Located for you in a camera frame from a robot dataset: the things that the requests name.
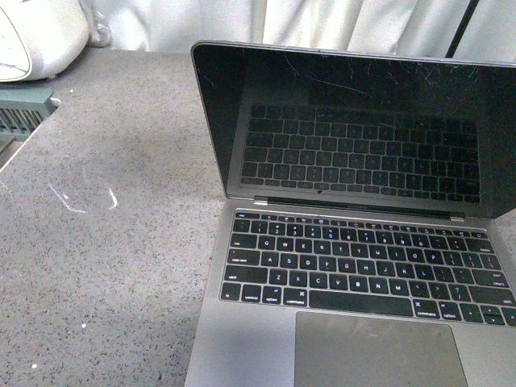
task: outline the touchpad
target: touchpad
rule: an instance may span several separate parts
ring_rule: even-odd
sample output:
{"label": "touchpad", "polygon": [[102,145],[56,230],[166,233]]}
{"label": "touchpad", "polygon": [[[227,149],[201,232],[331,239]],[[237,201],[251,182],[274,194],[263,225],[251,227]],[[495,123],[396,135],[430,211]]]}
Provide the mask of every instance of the touchpad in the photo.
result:
{"label": "touchpad", "polygon": [[295,387],[467,387],[448,325],[296,314]]}

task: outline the green object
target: green object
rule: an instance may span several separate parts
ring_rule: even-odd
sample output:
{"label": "green object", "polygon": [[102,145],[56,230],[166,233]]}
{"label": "green object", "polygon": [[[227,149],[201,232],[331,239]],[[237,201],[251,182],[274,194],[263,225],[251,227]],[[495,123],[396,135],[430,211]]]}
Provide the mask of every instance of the green object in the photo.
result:
{"label": "green object", "polygon": [[24,141],[56,109],[49,89],[0,87],[0,140]]}

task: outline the open laptop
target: open laptop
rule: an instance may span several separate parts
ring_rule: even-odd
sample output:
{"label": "open laptop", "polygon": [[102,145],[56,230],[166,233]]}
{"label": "open laptop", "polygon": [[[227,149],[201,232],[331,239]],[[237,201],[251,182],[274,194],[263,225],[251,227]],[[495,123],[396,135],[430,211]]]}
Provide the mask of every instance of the open laptop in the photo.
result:
{"label": "open laptop", "polygon": [[194,386],[513,386],[516,67],[204,42]]}

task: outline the white curtain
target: white curtain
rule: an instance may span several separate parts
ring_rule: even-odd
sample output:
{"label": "white curtain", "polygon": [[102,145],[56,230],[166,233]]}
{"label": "white curtain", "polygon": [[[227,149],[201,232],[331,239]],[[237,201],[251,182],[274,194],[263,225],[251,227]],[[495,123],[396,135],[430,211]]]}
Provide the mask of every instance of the white curtain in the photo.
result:
{"label": "white curtain", "polygon": [[[197,40],[444,57],[467,0],[83,0],[112,48],[188,52]],[[516,0],[481,0],[455,58],[516,59]]]}

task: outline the white object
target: white object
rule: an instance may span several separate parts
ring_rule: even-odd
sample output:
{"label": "white object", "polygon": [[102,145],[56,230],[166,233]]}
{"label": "white object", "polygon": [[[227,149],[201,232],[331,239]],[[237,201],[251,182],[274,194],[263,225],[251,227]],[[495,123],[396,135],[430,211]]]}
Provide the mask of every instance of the white object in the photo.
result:
{"label": "white object", "polygon": [[77,0],[0,0],[0,82],[55,76],[88,35]]}

